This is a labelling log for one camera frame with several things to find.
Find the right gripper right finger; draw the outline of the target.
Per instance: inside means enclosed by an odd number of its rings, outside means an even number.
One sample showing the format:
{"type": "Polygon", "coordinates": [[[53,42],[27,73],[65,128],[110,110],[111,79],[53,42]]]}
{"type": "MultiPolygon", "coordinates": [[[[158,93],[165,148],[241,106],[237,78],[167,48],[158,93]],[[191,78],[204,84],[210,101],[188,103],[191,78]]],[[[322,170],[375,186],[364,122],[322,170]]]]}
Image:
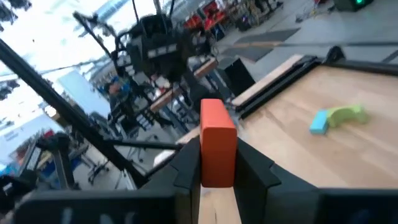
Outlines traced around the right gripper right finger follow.
{"type": "Polygon", "coordinates": [[[317,188],[238,140],[234,194],[242,224],[314,224],[317,188]]]}

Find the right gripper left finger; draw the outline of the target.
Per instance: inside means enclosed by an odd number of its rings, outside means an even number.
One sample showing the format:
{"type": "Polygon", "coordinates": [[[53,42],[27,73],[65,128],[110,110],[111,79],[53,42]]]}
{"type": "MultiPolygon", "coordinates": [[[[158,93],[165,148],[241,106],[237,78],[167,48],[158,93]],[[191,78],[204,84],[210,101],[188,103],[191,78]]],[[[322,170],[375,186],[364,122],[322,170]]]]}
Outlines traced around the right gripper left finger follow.
{"type": "Polygon", "coordinates": [[[189,140],[142,190],[142,224],[198,224],[200,138],[189,140]]]}

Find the orange rectangular block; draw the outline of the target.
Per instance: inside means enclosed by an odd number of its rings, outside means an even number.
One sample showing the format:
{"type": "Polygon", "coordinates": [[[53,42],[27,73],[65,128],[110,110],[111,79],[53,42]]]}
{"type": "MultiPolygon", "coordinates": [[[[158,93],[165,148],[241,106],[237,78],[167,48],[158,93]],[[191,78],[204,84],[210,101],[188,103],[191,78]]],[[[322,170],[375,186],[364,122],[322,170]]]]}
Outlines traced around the orange rectangular block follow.
{"type": "Polygon", "coordinates": [[[234,184],[237,129],[219,99],[202,99],[200,111],[201,184],[228,188],[234,184]]]}

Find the small light blue block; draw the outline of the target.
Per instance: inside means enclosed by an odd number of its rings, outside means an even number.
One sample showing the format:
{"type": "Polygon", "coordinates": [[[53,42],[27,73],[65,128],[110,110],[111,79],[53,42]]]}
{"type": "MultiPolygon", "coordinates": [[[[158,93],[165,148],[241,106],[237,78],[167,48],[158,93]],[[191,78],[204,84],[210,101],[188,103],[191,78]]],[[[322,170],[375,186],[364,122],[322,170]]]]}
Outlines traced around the small light blue block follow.
{"type": "Polygon", "coordinates": [[[328,129],[327,110],[320,110],[316,113],[309,131],[311,134],[325,134],[328,129]]]}

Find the green arch block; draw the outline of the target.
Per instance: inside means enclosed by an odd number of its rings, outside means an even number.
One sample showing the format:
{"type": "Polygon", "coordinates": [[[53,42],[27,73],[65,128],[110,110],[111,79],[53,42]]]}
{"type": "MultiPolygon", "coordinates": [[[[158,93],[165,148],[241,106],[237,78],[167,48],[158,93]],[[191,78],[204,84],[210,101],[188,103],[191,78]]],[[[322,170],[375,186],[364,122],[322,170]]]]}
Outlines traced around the green arch block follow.
{"type": "Polygon", "coordinates": [[[327,110],[326,113],[329,126],[335,128],[345,121],[355,120],[359,123],[366,123],[368,115],[362,105],[350,105],[335,107],[327,110]]]}

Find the black computer tower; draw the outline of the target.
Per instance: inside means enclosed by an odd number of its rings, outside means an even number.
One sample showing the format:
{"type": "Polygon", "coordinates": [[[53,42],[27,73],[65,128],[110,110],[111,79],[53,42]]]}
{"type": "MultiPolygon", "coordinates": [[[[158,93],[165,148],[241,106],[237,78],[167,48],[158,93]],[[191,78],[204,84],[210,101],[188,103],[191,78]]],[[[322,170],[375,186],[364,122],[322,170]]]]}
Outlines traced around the black computer tower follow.
{"type": "Polygon", "coordinates": [[[242,94],[256,83],[240,58],[221,59],[218,71],[234,96],[242,94]]]}

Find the wooden side plank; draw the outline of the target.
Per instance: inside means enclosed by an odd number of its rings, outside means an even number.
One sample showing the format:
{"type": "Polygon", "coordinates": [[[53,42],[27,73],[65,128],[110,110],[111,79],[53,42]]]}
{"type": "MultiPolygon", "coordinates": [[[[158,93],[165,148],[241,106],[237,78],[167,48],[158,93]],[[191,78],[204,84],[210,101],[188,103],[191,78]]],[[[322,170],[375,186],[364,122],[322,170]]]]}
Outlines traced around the wooden side plank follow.
{"type": "Polygon", "coordinates": [[[298,62],[303,58],[303,55],[293,55],[291,58],[286,60],[284,63],[280,64],[277,68],[275,68],[273,71],[268,73],[265,77],[263,77],[261,80],[256,82],[254,85],[252,85],[250,88],[248,88],[246,91],[244,91],[242,94],[237,96],[231,103],[234,106],[241,106],[247,101],[249,101],[254,95],[259,93],[261,90],[265,89],[270,83],[277,78],[281,77],[284,72],[286,72],[289,68],[293,67],[293,64],[298,62]]]}

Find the wooden desk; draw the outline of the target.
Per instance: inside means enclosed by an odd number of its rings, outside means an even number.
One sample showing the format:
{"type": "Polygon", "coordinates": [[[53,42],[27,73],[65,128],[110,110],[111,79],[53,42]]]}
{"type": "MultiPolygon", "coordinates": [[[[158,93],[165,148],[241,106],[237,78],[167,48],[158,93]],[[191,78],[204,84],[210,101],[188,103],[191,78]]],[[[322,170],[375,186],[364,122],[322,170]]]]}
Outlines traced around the wooden desk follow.
{"type": "MultiPolygon", "coordinates": [[[[214,70],[218,66],[218,61],[214,58],[210,59],[206,63],[204,63],[200,68],[194,71],[194,76],[196,78],[202,78],[214,70]]],[[[175,85],[173,88],[165,91],[162,95],[154,100],[151,104],[150,109],[153,112],[160,110],[162,107],[167,105],[172,101],[175,96],[181,94],[181,89],[178,85],[175,85]]]]}

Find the dark grey floor mat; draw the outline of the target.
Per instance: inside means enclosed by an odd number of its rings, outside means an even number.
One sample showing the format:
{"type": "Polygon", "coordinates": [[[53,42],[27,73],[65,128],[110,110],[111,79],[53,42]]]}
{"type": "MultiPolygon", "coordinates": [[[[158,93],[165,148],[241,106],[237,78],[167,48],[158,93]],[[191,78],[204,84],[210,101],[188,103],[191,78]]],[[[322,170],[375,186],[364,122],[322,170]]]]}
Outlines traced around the dark grey floor mat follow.
{"type": "Polygon", "coordinates": [[[229,48],[224,50],[222,54],[229,57],[241,57],[245,60],[256,63],[271,51],[273,51],[273,49],[263,47],[245,47],[229,48]]]}
{"type": "Polygon", "coordinates": [[[249,35],[238,39],[236,44],[246,44],[250,42],[283,42],[299,30],[300,28],[295,28],[249,35]]]}

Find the red tool shelves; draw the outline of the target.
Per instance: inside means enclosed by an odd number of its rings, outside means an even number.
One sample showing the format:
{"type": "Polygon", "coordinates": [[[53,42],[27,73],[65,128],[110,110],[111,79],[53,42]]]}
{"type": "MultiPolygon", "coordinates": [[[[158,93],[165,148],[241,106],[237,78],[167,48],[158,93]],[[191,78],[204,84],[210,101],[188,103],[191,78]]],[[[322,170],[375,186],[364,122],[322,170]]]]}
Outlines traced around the red tool shelves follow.
{"type": "Polygon", "coordinates": [[[210,30],[226,17],[223,0],[200,0],[188,10],[188,15],[183,20],[184,28],[194,29],[202,27],[210,30]]]}

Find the black computer green lights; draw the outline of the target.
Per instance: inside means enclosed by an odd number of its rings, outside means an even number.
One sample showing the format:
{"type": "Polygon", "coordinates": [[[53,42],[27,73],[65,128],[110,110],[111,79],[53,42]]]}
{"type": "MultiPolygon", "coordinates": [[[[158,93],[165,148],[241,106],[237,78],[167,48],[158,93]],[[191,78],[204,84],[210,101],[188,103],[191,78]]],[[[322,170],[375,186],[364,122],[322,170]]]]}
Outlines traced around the black computer green lights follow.
{"type": "Polygon", "coordinates": [[[338,11],[341,12],[356,12],[374,0],[333,0],[333,3],[338,11]]]}

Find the black diagonal frame brace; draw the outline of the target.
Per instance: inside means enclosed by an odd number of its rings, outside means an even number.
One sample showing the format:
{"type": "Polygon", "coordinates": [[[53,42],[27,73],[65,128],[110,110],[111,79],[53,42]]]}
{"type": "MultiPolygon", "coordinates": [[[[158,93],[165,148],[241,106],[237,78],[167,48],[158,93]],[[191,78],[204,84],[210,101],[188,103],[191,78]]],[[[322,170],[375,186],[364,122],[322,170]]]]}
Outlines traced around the black diagonal frame brace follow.
{"type": "Polygon", "coordinates": [[[106,143],[115,146],[131,146],[138,148],[150,148],[150,149],[169,149],[179,151],[185,144],[182,143],[167,143],[167,142],[152,142],[152,141],[136,141],[136,140],[117,140],[117,139],[105,139],[106,143]]]}

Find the black table edge frame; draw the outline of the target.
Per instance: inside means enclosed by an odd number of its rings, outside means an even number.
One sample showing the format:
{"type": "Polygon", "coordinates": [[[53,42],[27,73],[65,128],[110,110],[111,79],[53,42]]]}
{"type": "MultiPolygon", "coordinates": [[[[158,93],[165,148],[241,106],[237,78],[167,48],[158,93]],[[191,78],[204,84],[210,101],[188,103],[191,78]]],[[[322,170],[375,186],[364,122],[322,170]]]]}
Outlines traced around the black table edge frame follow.
{"type": "Polygon", "coordinates": [[[254,95],[249,101],[241,106],[234,106],[235,112],[240,116],[240,118],[247,118],[263,104],[273,99],[279,93],[283,92],[297,80],[304,77],[311,70],[320,65],[366,73],[380,73],[382,75],[398,77],[398,65],[396,64],[389,64],[387,62],[348,60],[346,58],[333,63],[324,63],[324,59],[325,57],[304,55],[301,60],[293,64],[293,67],[284,72],[281,77],[272,81],[270,85],[254,95]]]}

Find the black frame upright post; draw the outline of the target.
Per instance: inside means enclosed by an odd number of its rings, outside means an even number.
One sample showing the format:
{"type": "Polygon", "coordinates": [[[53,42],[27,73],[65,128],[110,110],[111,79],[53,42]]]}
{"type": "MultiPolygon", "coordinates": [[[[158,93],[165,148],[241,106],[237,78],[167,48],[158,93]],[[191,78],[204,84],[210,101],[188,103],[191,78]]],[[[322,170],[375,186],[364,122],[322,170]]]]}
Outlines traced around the black frame upright post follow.
{"type": "Polygon", "coordinates": [[[68,121],[74,128],[99,150],[104,157],[120,171],[128,171],[137,187],[142,187],[148,178],[142,175],[114,146],[107,143],[96,129],[91,127],[87,118],[77,112],[65,101],[20,55],[0,39],[0,61],[10,68],[20,79],[26,82],[38,95],[68,121]]]}

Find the black corner bracket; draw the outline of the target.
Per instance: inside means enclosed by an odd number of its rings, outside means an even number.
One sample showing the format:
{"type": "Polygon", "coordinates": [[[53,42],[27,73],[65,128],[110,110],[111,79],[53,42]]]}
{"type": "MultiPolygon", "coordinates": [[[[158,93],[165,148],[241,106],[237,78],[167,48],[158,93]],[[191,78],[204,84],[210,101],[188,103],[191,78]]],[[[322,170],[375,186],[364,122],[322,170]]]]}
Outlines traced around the black corner bracket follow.
{"type": "Polygon", "coordinates": [[[324,63],[333,63],[345,59],[345,54],[340,46],[333,46],[327,53],[324,63]]]}

